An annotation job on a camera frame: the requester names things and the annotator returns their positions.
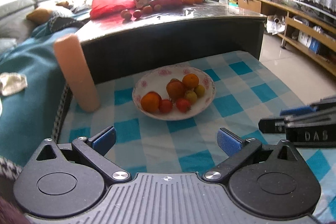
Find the teal blanket with houndstooth trim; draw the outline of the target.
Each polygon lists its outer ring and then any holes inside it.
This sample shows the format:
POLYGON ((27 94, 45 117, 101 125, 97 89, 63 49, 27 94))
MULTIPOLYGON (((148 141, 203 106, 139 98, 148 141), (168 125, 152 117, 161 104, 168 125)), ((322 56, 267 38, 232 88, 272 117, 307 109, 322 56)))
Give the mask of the teal blanket with houndstooth trim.
POLYGON ((15 180, 43 139, 58 139, 68 87, 53 44, 83 25, 73 18, 53 16, 22 44, 1 54, 1 73, 25 75, 28 83, 16 94, 1 94, 2 177, 15 180))

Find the blue white checkered tablecloth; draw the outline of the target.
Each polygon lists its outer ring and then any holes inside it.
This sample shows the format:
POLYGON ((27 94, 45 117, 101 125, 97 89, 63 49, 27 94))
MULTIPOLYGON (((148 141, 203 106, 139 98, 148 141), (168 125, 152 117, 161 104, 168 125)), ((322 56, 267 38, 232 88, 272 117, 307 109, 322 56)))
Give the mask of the blue white checkered tablecloth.
POLYGON ((252 55, 238 51, 193 60, 189 65, 206 72, 217 93, 201 114, 184 121, 159 121, 140 112, 132 91, 141 74, 98 84, 100 108, 84 112, 72 101, 59 135, 60 143, 92 136, 107 126, 117 132, 107 157, 131 174, 198 172, 222 162, 217 131, 225 127, 244 138, 276 144, 280 135, 262 134, 261 118, 301 106, 301 100, 252 55))

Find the small red cherry tomato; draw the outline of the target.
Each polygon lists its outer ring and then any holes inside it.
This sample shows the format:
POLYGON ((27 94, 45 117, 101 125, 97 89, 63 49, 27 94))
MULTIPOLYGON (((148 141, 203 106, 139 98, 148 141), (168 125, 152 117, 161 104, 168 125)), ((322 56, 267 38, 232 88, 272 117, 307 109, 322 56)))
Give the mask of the small red cherry tomato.
POLYGON ((185 98, 177 99, 175 105, 181 113, 186 113, 191 109, 190 102, 185 98))

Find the red plastic bag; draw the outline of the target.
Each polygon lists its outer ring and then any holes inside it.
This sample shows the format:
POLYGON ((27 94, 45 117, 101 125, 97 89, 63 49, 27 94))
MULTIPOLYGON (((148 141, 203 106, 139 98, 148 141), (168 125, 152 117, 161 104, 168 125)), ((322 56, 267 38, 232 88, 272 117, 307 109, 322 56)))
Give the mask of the red plastic bag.
POLYGON ((116 12, 121 12, 124 9, 132 8, 135 8, 135 0, 93 0, 90 19, 99 19, 116 12))

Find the pink ribbed cylinder cup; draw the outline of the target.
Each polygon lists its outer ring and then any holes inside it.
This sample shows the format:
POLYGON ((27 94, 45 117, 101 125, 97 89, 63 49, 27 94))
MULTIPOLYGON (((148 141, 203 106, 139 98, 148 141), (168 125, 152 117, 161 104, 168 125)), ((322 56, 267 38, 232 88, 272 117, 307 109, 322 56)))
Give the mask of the pink ribbed cylinder cup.
POLYGON ((57 39, 54 54, 81 109, 86 112, 97 110, 100 107, 98 92, 78 37, 69 34, 57 39))

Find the dark coffee table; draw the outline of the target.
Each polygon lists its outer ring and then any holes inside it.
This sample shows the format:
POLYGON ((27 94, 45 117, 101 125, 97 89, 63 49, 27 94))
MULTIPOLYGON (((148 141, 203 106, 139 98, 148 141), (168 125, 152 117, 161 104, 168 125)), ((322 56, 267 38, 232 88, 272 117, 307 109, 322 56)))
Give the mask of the dark coffee table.
POLYGON ((266 16, 208 1, 137 20, 118 14, 90 20, 76 32, 96 84, 233 51, 258 59, 266 16))

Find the orange tangerine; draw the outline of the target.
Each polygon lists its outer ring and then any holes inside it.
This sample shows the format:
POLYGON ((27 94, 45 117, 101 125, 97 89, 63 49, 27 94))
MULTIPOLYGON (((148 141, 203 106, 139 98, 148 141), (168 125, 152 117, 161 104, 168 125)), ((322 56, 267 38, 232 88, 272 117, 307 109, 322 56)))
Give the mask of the orange tangerine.
POLYGON ((144 111, 155 113, 159 109, 161 96, 156 92, 148 92, 141 98, 141 107, 144 111))
POLYGON ((185 75, 182 79, 182 83, 187 87, 188 89, 194 89, 199 84, 199 77, 193 73, 189 73, 188 75, 185 75))

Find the large red tomato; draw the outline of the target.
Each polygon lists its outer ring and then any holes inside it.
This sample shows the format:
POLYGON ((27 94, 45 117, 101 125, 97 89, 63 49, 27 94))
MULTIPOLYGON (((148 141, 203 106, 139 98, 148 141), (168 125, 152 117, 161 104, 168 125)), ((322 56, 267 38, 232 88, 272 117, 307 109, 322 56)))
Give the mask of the large red tomato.
POLYGON ((166 91, 172 101, 183 98, 186 92, 185 85, 178 79, 171 79, 166 85, 166 91))

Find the red cherry tomato with stem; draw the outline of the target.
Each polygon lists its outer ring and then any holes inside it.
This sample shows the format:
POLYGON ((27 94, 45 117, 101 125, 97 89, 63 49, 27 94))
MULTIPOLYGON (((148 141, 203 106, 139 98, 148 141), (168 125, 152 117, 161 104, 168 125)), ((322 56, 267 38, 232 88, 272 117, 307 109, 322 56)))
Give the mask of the red cherry tomato with stem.
POLYGON ((167 114, 171 112, 172 109, 173 109, 173 103, 171 102, 171 100, 164 99, 161 100, 161 102, 159 103, 159 111, 162 114, 167 114))

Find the white floral porcelain bowl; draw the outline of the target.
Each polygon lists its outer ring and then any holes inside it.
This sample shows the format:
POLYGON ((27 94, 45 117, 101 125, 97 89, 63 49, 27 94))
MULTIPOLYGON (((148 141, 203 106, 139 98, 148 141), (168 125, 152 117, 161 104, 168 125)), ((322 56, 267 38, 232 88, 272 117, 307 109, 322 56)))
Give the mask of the white floral porcelain bowl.
POLYGON ((133 88, 135 106, 162 121, 181 121, 209 107, 216 94, 212 78, 200 69, 170 65, 146 73, 133 88))

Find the white cloth on blanket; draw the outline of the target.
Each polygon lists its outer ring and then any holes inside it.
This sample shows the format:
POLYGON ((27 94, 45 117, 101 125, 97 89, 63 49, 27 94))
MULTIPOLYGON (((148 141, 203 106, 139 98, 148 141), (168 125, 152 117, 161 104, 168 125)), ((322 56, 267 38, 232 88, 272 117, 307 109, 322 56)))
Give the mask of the white cloth on blanket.
POLYGON ((19 73, 1 73, 1 94, 10 96, 28 87, 27 77, 19 73))

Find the mustard yellow cushion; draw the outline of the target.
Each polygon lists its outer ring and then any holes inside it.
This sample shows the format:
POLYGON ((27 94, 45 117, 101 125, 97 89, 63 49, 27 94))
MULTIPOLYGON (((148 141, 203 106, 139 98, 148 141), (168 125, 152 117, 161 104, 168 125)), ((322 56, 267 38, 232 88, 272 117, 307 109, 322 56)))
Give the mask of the mustard yellow cushion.
POLYGON ((42 25, 50 20, 52 14, 52 10, 38 7, 31 13, 27 14, 26 19, 34 22, 37 25, 42 25))

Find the grey sofa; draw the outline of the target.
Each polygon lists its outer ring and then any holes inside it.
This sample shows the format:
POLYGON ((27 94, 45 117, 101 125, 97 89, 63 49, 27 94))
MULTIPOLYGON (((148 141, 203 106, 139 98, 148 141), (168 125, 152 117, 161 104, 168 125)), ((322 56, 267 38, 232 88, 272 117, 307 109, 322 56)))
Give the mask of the grey sofa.
POLYGON ((40 5, 55 4, 60 0, 15 0, 1 5, 1 54, 28 39, 37 26, 26 19, 40 5))

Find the wooden tv shelf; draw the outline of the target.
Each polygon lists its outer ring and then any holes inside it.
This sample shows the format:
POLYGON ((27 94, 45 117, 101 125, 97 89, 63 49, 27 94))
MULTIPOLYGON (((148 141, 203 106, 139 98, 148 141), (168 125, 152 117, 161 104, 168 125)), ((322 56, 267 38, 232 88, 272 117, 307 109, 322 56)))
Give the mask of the wooden tv shelf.
POLYGON ((285 29, 277 35, 282 48, 294 46, 318 65, 335 75, 335 27, 299 9, 268 0, 238 0, 241 8, 260 14, 282 15, 285 29))

